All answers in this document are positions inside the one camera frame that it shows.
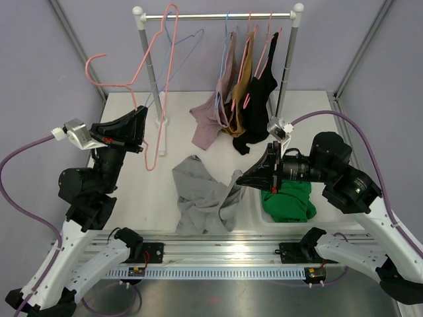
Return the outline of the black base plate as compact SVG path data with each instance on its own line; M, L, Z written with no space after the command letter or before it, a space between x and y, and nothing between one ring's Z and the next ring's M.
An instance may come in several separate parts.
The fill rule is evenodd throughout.
M306 256L299 242L279 243L279 255L283 264L316 264L317 258Z
M161 264L165 245L161 242L144 242L141 253L132 262L135 264Z

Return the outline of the mauve tank top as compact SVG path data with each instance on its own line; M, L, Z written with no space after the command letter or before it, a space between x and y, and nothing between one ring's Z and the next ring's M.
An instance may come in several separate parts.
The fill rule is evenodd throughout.
M238 75L235 57L236 42L237 33L233 31L229 39L223 74L217 81L215 92L205 103L189 110L197 123L192 143L202 150L207 150L217 139L218 133L229 125L224 104Z

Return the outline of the left small circuit board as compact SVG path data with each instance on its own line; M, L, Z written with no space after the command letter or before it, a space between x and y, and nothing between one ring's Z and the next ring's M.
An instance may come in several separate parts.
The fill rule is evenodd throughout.
M144 267L130 267L128 269L128 275L131 277L144 277L145 268Z

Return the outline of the green tank top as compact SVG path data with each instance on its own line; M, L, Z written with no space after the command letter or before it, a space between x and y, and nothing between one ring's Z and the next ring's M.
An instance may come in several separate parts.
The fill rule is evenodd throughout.
M311 192L310 182L284 181L275 194L261 191L263 210L275 223L306 223L317 215Z

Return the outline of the black tank top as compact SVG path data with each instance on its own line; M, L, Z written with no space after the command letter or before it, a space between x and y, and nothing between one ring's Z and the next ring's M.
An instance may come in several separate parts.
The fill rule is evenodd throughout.
M279 32L275 32L270 42L266 65L259 75L259 78L253 77L250 82L250 100L246 108L241 112L243 114L245 132L233 138L233 147L241 155L250 153L250 148L247 146L248 144L257 144L269 136L267 130L269 116L266 105L270 93L278 86L277 80L275 80L272 74L272 63L278 37Z

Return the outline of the pink hanger of brown top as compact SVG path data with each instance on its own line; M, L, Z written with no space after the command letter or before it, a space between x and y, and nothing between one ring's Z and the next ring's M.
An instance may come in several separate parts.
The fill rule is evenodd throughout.
M234 112L238 107L242 97L244 97L245 93L247 92L248 85L250 83L252 73L252 51L254 48L254 37L256 34L256 30L257 26L255 26L253 31L249 32L246 37L237 82L235 83L235 86L231 91L232 112Z

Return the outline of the white metal clothes rack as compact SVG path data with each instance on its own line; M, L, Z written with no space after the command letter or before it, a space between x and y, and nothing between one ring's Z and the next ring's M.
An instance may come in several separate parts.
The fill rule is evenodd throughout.
M285 95L288 87L288 79L289 79L289 72L291 69L291 62L293 59L295 43L297 39L297 33L299 26L301 24L301 17L304 12L304 4L297 3L294 5L293 9L289 13L274 13L273 18L276 19L289 19L291 21L291 30L289 35L289 44L286 53L286 60L284 63L284 72L282 75L281 83L280 83L280 91L278 95L278 101L276 105L275 114L278 118L282 118L282 106L284 104ZM165 102L167 101L167 94L165 92L161 92L157 88L157 79L155 76L155 71L153 67L153 62L151 60L151 48L154 45L155 39L152 41L148 41L147 34L145 31L145 25L148 21L159 20L161 22L161 29L155 36L158 36L162 32L166 31L165 28L165 21L169 19L173 19L175 21L179 20L225 20L226 14L187 14L181 15L179 13L175 15L171 15L169 10L166 10L163 15L147 15L144 13L143 9L139 6L136 6L132 9L132 14L135 18L135 23L137 25L137 29L139 32L139 37L141 40L141 46L143 48L144 57L141 62L141 66L146 66L147 72L149 75L150 85L151 85L151 94L153 96L153 102L156 107L157 118L156 118L156 126L158 129L157 141L165 142L166 141L166 126L168 124L168 119L165 116ZM270 13L231 13L229 15L228 20L262 20L269 18Z

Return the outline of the aluminium mounting rail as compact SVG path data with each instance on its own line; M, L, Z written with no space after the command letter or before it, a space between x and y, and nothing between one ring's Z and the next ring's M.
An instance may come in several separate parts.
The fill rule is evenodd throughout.
M181 236L164 231L137 231L145 242L164 244L163 266L272 266L281 263L274 251L281 242L298 242L303 234L257 233Z

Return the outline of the pink hanger of black top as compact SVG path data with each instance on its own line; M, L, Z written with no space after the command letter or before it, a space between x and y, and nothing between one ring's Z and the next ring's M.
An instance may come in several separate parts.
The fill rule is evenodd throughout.
M270 27L271 27L271 24L272 24L272 18L273 18L273 16L274 16L274 11L272 11L270 13L270 16L268 18L267 31L266 31L266 40L265 40L265 43L264 43L264 47L263 47L262 53L260 55L260 59L258 60L258 64L256 66L256 70L254 72L254 75L252 76L253 79L254 78L255 79L259 79L260 78L260 76L262 75L262 73L264 71L264 68L265 68L265 66L267 64L267 60L266 60L265 63L264 63L264 65L261 68L261 71L260 71L260 66L262 65L262 60L264 58L264 54L266 53L267 47L270 44L270 42L272 41L272 38L274 37L274 36L270 36ZM283 30L283 28L281 27L280 30L278 31L278 34L279 35L282 32L282 30ZM246 95L244 104L243 104L243 109L244 110L247 108L249 102L250 102L250 93L248 92L247 95Z

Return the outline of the grey tank top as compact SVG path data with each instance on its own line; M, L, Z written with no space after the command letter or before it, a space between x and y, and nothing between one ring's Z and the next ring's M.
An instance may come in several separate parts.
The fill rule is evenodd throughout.
M181 218L176 233L184 236L227 234L236 225L236 214L245 187L238 185L242 176L235 170L229 184L218 182L202 160L191 155L172 169Z

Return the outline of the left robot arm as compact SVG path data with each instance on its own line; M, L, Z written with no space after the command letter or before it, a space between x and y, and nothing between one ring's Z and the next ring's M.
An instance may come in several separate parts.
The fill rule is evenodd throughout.
M68 168L58 180L58 196L70 205L61 230L17 205L4 189L3 197L18 211L47 227L56 242L32 279L22 288L9 291L5 301L17 314L28 316L71 316L86 292L109 270L120 263L137 262L143 254L143 238L135 231L120 229L107 247L80 269L75 264L82 251L108 222L117 199L111 197L126 153L140 153L148 109L138 106L122 117L88 128L81 120L66 122L50 136L14 151L2 160L55 139L69 139L88 150L92 167Z

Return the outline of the white plastic basket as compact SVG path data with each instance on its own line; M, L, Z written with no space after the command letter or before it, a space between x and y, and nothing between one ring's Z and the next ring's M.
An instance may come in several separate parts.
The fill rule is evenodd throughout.
M268 230L285 230L292 232L300 232L318 227L321 229L345 229L360 230L362 227L355 222L351 216L342 214L341 211L330 205L328 201L321 195L324 188L323 184L311 183L312 192L310 195L311 202L317 209L317 215L306 223L275 223L271 216L267 214L262 207L261 190L248 189L251 204L253 206L254 221Z

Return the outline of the brown tank top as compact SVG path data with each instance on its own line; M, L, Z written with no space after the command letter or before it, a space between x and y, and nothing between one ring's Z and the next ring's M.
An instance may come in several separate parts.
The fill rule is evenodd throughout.
M243 115L241 110L247 96L252 75L252 51L254 48L254 32L249 34L245 44L245 56L242 61L241 74L239 80L231 91L231 100L224 105L228 127L222 131L234 138L241 136L245 131L243 125Z

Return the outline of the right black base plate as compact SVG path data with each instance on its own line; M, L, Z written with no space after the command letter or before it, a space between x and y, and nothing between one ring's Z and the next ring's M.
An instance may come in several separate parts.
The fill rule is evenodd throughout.
M279 255L283 264L316 264L317 258L306 256L299 242L279 243Z

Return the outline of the blue hanger of mauve top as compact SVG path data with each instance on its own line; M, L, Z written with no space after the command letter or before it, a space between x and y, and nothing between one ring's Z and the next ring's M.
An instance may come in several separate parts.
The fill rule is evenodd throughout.
M235 46L237 41L237 31L227 32L227 20L231 13L225 17L225 46L221 59L221 68L217 80L214 96L210 99L211 117L219 121L219 111L223 110L229 91L232 89L235 75L237 74L237 63L235 59Z

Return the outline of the small circuit board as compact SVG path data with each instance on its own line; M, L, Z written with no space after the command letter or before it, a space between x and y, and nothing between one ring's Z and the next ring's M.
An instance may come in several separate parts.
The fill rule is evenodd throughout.
M131 277L144 277L145 268L144 267L130 267L128 269L128 275Z
M327 271L324 267L310 267L305 270L305 277L307 279L325 280Z

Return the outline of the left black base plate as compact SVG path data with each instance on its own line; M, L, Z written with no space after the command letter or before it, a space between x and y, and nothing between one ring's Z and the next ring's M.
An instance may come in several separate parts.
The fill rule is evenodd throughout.
M165 245L161 242L144 242L141 253L132 262L135 264L161 264Z

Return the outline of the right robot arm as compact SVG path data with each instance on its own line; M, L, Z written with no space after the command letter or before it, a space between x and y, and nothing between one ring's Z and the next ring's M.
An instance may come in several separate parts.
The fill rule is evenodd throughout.
M402 236L383 201L379 186L350 165L352 148L335 132L318 133L309 155L290 155L280 142L268 144L260 160L237 184L276 193L284 182L323 183L323 197L350 215L381 247L375 252L313 227L300 240L297 254L309 263L338 262L377 281L394 300L407 305L422 303L422 245Z

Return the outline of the right small circuit board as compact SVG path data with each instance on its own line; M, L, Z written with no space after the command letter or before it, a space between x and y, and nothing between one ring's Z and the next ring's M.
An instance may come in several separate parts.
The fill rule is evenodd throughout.
M310 267L305 270L305 277L307 279L325 280L327 271L324 267Z

